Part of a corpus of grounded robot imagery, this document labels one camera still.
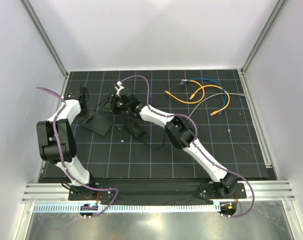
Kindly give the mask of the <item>black network switch box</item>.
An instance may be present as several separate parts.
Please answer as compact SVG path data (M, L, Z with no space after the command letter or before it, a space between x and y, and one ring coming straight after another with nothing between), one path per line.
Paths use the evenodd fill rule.
M111 118L95 112L91 112L85 117L80 117L79 121L82 127L102 137L107 135L114 124Z

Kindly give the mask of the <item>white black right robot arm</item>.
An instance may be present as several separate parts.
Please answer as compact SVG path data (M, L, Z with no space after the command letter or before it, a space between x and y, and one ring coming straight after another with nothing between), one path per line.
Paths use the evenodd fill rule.
M229 198L235 192L237 177L205 149L198 138L195 122L187 115L168 113L143 104L132 92L111 93L100 110L113 115L127 112L132 118L163 128L171 144L192 156L207 172L220 197Z

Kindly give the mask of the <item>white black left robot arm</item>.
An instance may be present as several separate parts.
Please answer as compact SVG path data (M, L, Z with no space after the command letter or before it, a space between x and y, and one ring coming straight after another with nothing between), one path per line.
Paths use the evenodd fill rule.
M91 173L77 157L76 141L70 123L81 113L79 100L63 100L56 113L36 124L39 154L42 160L58 167L70 179L62 183L69 191L68 199L93 200L97 187Z

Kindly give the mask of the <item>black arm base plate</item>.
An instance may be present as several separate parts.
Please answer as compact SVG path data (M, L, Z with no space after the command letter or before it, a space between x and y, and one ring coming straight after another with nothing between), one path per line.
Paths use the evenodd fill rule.
M125 182L117 186L117 205L174 205L195 204L210 200L246 199L242 183L237 183L230 193L223 193L214 183L183 182L173 179L151 182Z

